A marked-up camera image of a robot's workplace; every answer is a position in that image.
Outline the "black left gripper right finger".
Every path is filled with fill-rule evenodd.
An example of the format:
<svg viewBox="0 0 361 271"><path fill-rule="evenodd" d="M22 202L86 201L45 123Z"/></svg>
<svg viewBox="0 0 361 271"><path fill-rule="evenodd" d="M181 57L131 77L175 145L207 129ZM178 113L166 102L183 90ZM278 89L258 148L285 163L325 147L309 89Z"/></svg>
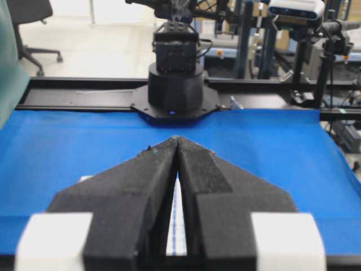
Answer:
<svg viewBox="0 0 361 271"><path fill-rule="evenodd" d="M178 139L188 251L207 270L326 270L313 216L285 190Z"/></svg>

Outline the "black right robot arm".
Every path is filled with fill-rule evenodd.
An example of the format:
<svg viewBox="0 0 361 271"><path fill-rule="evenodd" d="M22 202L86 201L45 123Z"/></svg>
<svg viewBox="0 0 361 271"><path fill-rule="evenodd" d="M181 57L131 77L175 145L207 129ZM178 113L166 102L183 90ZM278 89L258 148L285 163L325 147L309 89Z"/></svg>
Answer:
<svg viewBox="0 0 361 271"><path fill-rule="evenodd" d="M215 90L204 84L199 34L191 23L196 1L137 1L165 19L153 33L156 61L147 84L134 89L131 107L153 118L193 119L217 109Z"/></svg>

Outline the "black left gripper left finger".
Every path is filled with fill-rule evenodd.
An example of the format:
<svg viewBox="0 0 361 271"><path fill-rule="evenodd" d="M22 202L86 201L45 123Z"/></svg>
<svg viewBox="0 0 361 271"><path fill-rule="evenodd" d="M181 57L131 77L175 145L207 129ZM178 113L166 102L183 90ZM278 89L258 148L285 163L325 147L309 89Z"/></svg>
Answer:
<svg viewBox="0 0 361 271"><path fill-rule="evenodd" d="M175 180L177 138L60 192L28 221L15 270L136 270Z"/></svg>

